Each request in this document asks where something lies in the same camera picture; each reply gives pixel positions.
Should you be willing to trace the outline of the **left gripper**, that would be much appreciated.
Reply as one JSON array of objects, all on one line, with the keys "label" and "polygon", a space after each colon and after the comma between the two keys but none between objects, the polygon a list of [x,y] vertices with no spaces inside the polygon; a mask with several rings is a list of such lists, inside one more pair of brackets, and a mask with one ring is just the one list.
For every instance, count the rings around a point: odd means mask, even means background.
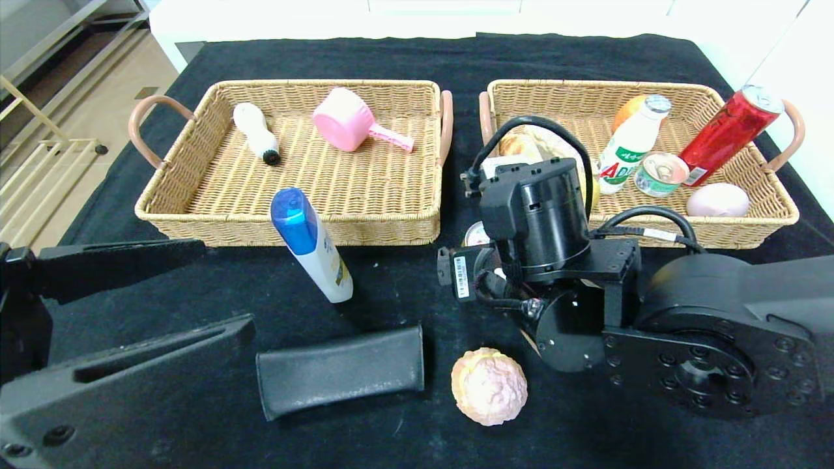
[{"label": "left gripper", "polygon": [[5,464],[83,468],[102,467],[110,459],[122,467],[170,462],[176,429],[209,409],[209,395],[247,349],[248,316],[41,370],[53,336],[53,318],[41,297],[65,305],[179,269],[206,252],[196,238],[57,246],[36,258],[29,248],[2,243]]}]

